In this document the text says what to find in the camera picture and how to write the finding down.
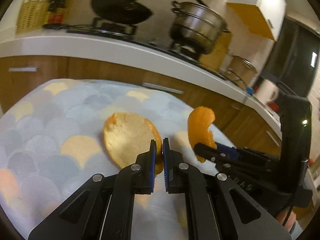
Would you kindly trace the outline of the person's right hand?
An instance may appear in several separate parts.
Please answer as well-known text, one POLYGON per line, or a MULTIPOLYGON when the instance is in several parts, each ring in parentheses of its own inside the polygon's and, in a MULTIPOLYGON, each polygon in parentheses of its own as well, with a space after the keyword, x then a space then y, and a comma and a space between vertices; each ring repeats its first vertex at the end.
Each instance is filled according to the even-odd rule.
POLYGON ((303 232, 303 229, 301 228, 300 224, 297 222, 296 220, 296 214, 293 211, 289 211, 289 209, 284 209, 282 211, 280 211, 277 216, 276 216, 276 220, 280 223, 280 224, 284 224, 283 227, 291 234, 300 234, 303 232))

